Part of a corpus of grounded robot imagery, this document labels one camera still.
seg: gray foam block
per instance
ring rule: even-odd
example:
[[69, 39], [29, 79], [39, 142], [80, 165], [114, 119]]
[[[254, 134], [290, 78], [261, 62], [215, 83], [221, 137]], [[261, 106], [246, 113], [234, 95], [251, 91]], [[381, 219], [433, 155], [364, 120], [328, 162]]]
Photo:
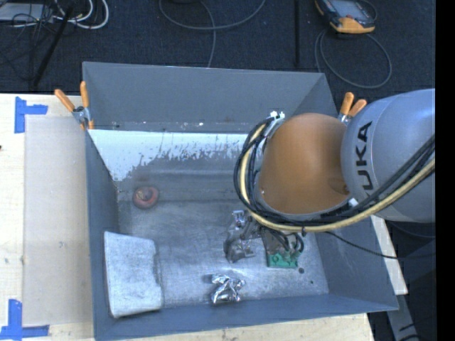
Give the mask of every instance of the gray foam block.
[[161, 308], [163, 291], [156, 257], [151, 239], [105, 232], [107, 292], [113, 317]]

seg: round brown object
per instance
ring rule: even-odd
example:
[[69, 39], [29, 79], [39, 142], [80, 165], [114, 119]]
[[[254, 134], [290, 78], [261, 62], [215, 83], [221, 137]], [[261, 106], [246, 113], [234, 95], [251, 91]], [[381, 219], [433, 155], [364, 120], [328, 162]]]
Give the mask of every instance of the round brown object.
[[274, 210], [308, 214], [344, 202], [349, 192], [341, 172], [345, 124], [305, 113], [284, 122], [267, 141], [259, 193]]
[[158, 190], [155, 187], [140, 187], [133, 194], [133, 203], [141, 210], [154, 206], [157, 200]]

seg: yellow cable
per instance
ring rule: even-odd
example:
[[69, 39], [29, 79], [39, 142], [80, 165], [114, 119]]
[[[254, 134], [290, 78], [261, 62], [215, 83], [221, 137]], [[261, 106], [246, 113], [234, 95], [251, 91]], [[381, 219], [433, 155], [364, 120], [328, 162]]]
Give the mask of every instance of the yellow cable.
[[[259, 132], [263, 129], [264, 125], [262, 125], [256, 132], [252, 135], [252, 138], [250, 139], [250, 142], [255, 140], [257, 136], [259, 135]], [[245, 173], [246, 173], [246, 168], [247, 168], [247, 162], [248, 158], [250, 157], [250, 151], [246, 153], [242, 160], [240, 161], [240, 170], [239, 170], [239, 177], [240, 177], [240, 193], [247, 201], [250, 203], [250, 199], [247, 196], [247, 191], [246, 191], [246, 185], [245, 185]], [[391, 205], [393, 202], [398, 200], [400, 197], [402, 197], [405, 193], [409, 192], [413, 187], [415, 187], [417, 184], [419, 184], [422, 180], [424, 180], [427, 175], [429, 175], [432, 171], [434, 170], [434, 157], [433, 159], [428, 162], [428, 164], [421, 169], [418, 174], [416, 174], [414, 177], [412, 177], [407, 183], [396, 189], [393, 193], [388, 195], [386, 198], [378, 202], [376, 205], [373, 205], [372, 207], [368, 208], [367, 210], [360, 212], [356, 214], [355, 216], [349, 217], [346, 220], [341, 220], [334, 222], [333, 224], [326, 224], [326, 225], [320, 225], [320, 226], [294, 226], [294, 225], [286, 225], [286, 224], [275, 224], [274, 222], [271, 222], [269, 220], [266, 220], [262, 216], [258, 215], [255, 212], [252, 212], [251, 215], [253, 218], [258, 221], [261, 225], [264, 225], [266, 227], [269, 227], [270, 229], [275, 229], [277, 231], [286, 231], [286, 232], [325, 232], [325, 231], [332, 231], [335, 229], [339, 229], [341, 227], [348, 226], [350, 224], [355, 224], [356, 222], [359, 222], [366, 217], [375, 214], [376, 212], [381, 211], [382, 209], [386, 208], [387, 206]]]

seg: blue tape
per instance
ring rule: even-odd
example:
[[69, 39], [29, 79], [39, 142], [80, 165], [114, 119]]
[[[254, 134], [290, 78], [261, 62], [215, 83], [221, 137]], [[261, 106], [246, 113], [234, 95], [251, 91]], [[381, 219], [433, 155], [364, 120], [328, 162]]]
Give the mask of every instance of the blue tape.
[[42, 337], [49, 333], [49, 326], [22, 328], [22, 303], [10, 299], [8, 309], [8, 325], [0, 330], [0, 340], [22, 341], [23, 337]]
[[25, 115], [45, 115], [48, 112], [46, 105], [27, 106], [27, 101], [16, 96], [16, 114], [14, 117], [14, 133], [23, 133], [26, 130]]

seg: crumpled aluminum foil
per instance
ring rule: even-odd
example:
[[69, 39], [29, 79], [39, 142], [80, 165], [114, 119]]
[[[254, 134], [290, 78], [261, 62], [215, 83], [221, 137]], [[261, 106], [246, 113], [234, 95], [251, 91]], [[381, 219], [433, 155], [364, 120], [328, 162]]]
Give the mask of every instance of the crumpled aluminum foil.
[[239, 302], [240, 295], [238, 291], [246, 284], [246, 282], [242, 279], [231, 278], [225, 274], [213, 274], [212, 283], [219, 284], [219, 286], [215, 289], [215, 292], [213, 292], [210, 297], [213, 304], [220, 301]]

